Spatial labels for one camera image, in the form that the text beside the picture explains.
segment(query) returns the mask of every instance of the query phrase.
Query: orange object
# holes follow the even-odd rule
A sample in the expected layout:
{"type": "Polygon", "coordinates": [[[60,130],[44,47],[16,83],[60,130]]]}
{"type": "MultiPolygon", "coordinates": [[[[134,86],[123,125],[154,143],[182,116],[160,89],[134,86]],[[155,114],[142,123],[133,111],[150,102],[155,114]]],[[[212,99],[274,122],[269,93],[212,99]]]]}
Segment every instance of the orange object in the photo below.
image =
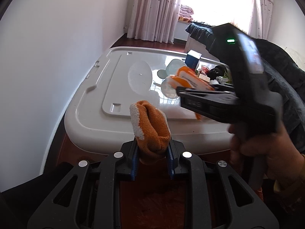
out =
{"type": "Polygon", "coordinates": [[[130,115],[141,162],[153,164],[164,158],[170,141],[165,114],[148,101],[139,101],[130,105],[130,115]]]}
{"type": "Polygon", "coordinates": [[[178,76],[170,75],[169,77],[167,77],[167,80],[171,87],[173,87],[174,89],[176,89],[178,86],[192,88],[188,81],[178,76]]]}
{"type": "Polygon", "coordinates": [[[214,90],[208,82],[200,79],[189,67],[182,66],[176,74],[178,77],[185,79],[188,83],[197,90],[214,90]]]}

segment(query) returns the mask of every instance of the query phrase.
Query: folded blanket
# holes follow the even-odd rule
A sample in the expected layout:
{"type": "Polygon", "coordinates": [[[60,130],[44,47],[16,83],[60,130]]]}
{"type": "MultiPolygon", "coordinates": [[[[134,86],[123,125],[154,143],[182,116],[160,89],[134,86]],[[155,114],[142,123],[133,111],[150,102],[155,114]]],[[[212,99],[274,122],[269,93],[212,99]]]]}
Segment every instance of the folded blanket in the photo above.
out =
{"type": "Polygon", "coordinates": [[[178,21],[191,22],[193,21],[193,17],[191,16],[181,16],[179,15],[178,21]]]}
{"type": "Polygon", "coordinates": [[[181,5],[180,10],[187,11],[187,12],[190,13],[190,15],[193,15],[193,14],[194,14],[193,9],[192,9],[191,7],[189,7],[189,6],[186,6],[186,5],[181,5]]]}
{"type": "Polygon", "coordinates": [[[190,14],[186,14],[186,13],[184,13],[184,11],[180,11],[180,13],[179,13],[181,16],[191,16],[190,14]]]}

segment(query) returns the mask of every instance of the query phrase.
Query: pink patterned curtain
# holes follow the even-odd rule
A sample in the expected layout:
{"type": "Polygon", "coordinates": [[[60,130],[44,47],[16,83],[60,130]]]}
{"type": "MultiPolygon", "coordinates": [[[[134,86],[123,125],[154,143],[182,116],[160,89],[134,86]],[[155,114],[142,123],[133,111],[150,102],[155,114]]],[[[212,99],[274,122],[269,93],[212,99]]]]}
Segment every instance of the pink patterned curtain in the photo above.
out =
{"type": "Polygon", "coordinates": [[[257,34],[256,38],[267,39],[273,10],[273,0],[256,0],[257,34]]]}
{"type": "Polygon", "coordinates": [[[255,0],[237,0],[232,24],[249,33],[252,26],[255,0]]]}
{"type": "Polygon", "coordinates": [[[173,43],[181,0],[134,0],[128,38],[173,43]]]}

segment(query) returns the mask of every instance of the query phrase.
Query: storage box lid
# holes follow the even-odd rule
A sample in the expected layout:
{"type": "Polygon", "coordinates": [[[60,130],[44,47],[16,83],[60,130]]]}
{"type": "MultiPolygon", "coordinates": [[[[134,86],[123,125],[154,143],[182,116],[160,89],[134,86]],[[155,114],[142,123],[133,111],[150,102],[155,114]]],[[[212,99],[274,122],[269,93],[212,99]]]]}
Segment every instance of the storage box lid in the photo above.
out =
{"type": "MultiPolygon", "coordinates": [[[[149,48],[117,47],[103,54],[81,83],[65,115],[70,139],[86,151],[110,154],[134,138],[129,106],[147,100],[167,116],[172,138],[184,143],[188,151],[204,154],[228,149],[227,124],[205,118],[181,108],[180,98],[166,98],[159,69],[186,54],[149,48]]],[[[219,62],[201,58],[213,68],[219,62]]]]}

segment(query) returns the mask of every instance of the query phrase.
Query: silver screw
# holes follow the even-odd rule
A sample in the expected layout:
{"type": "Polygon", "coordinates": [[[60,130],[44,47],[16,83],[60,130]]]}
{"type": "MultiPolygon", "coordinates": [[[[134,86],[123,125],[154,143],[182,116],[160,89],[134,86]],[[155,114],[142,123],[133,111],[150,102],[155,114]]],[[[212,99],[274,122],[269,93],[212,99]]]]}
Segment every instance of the silver screw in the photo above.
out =
{"type": "Polygon", "coordinates": [[[186,158],[190,158],[192,156],[192,154],[188,151],[185,151],[182,153],[182,156],[186,157],[186,158]]]}
{"type": "Polygon", "coordinates": [[[227,166],[227,163],[226,163],[226,161],[220,160],[220,161],[218,162],[218,165],[219,165],[220,167],[226,167],[226,166],[227,166]]]}
{"type": "Polygon", "coordinates": [[[124,155],[123,152],[118,151],[118,152],[116,152],[116,153],[114,154],[114,157],[120,158],[120,157],[122,157],[123,155],[124,155]]]}
{"type": "Polygon", "coordinates": [[[86,160],[82,160],[78,163],[79,167],[85,167],[88,164],[88,162],[86,160]]]}

